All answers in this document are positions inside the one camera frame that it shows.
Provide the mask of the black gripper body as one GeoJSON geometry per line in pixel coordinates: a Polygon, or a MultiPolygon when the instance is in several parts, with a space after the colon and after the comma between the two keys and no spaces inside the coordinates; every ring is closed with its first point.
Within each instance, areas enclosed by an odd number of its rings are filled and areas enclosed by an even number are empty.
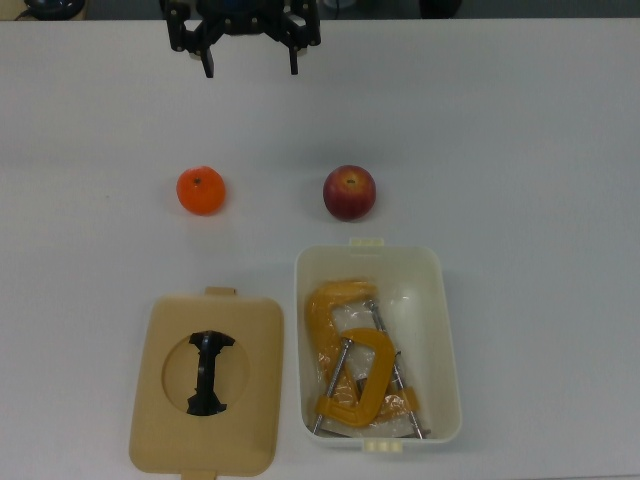
{"type": "Polygon", "coordinates": [[[200,38],[222,35],[267,34],[271,38],[289,38],[292,23],[286,18],[283,1],[210,0],[198,1],[200,38]]]}

